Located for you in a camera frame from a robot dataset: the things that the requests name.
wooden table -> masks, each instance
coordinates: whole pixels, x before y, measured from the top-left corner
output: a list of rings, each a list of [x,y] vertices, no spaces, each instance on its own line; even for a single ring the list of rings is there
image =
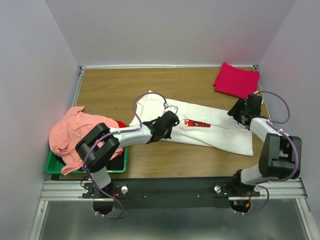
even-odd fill
[[[152,90],[175,99],[230,110],[237,98],[214,91],[220,68],[86,69],[77,106],[85,113],[129,124],[135,97]],[[266,106],[262,115],[267,116]],[[254,156],[205,147],[160,141],[129,147],[127,170],[112,178],[179,178],[232,176],[257,164],[263,143],[253,135]]]

red towel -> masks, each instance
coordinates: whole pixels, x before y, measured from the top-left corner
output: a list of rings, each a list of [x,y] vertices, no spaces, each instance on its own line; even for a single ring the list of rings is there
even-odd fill
[[[258,71],[238,69],[224,62],[213,86],[217,92],[247,99],[257,90],[259,77]]]

green plastic basket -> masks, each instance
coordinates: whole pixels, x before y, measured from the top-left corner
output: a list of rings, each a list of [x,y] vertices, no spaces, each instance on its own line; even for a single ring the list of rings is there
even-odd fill
[[[55,155],[52,151],[49,152],[44,172],[46,174],[60,174],[61,169],[64,165],[58,161],[59,156]],[[128,147],[124,149],[124,163],[123,169],[121,170],[108,170],[110,174],[123,174],[127,170],[127,159],[128,159]],[[76,170],[69,174],[85,174],[85,171]]]

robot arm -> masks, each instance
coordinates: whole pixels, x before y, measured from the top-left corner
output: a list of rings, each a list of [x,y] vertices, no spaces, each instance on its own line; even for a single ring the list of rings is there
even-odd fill
[[[247,101],[239,99],[233,108],[228,112],[239,125],[256,134],[263,142],[259,163],[251,168],[239,170],[233,176],[238,179],[233,182],[233,187],[240,185],[254,186],[256,183],[267,182],[269,178],[285,179],[294,170],[296,157],[292,145],[268,119],[260,116],[262,97],[258,95],[248,95]],[[289,136],[293,141],[301,159],[302,141],[297,136]],[[296,179],[300,174],[300,164],[291,179]]]
[[[169,106],[162,116],[155,120],[143,122],[141,128],[108,128],[104,123],[96,125],[75,147],[80,158],[85,162],[85,169],[89,172],[97,186],[101,189],[111,183],[107,170],[107,162],[118,148],[134,144],[150,144],[160,139],[170,138],[172,128],[179,124],[179,118],[174,112],[177,108]],[[93,147],[102,137],[103,145]]]

screw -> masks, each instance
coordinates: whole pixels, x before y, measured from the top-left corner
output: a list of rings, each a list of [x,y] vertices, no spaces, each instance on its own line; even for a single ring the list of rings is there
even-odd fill
[[[82,193],[83,193],[83,194],[87,194],[88,192],[89,192],[88,189],[82,188]]]
[[[122,192],[123,194],[126,194],[126,193],[128,192],[127,186],[123,186],[123,187],[121,188],[121,192]]]
[[[219,185],[216,185],[214,187],[214,190],[215,190],[216,193],[221,193],[221,187]]]

